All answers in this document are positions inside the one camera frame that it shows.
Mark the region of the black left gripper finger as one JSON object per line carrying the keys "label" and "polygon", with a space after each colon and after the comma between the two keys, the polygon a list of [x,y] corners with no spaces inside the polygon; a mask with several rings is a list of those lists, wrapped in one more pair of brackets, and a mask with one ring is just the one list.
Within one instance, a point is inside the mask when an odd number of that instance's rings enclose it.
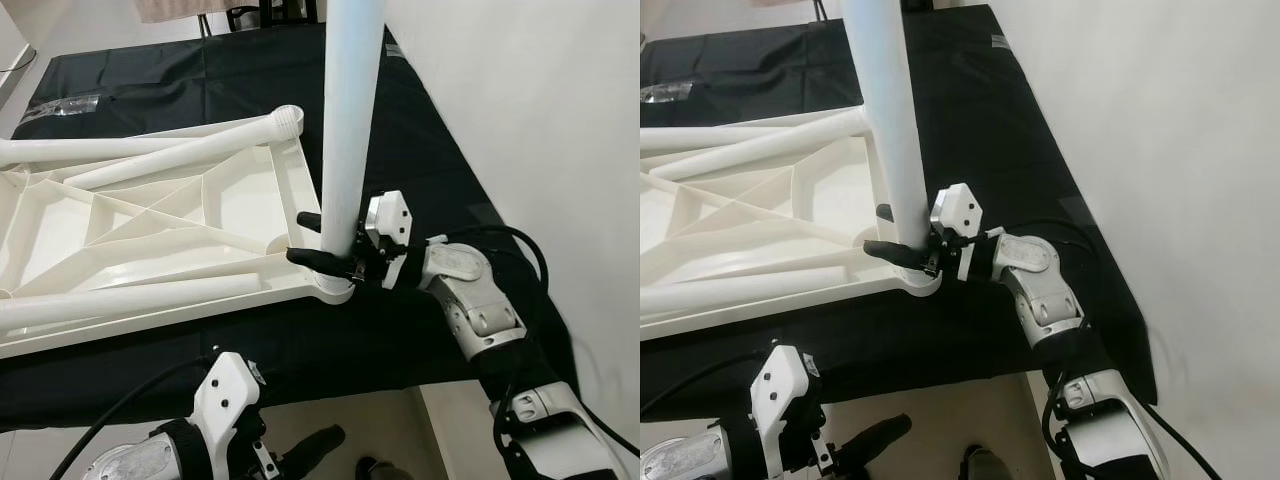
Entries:
{"label": "black left gripper finger", "polygon": [[856,434],[835,452],[836,474],[868,474],[867,466],[913,428],[906,413],[882,420]]}
{"label": "black left gripper finger", "polygon": [[330,425],[298,442],[280,458],[282,477],[306,477],[346,439],[340,425]]}

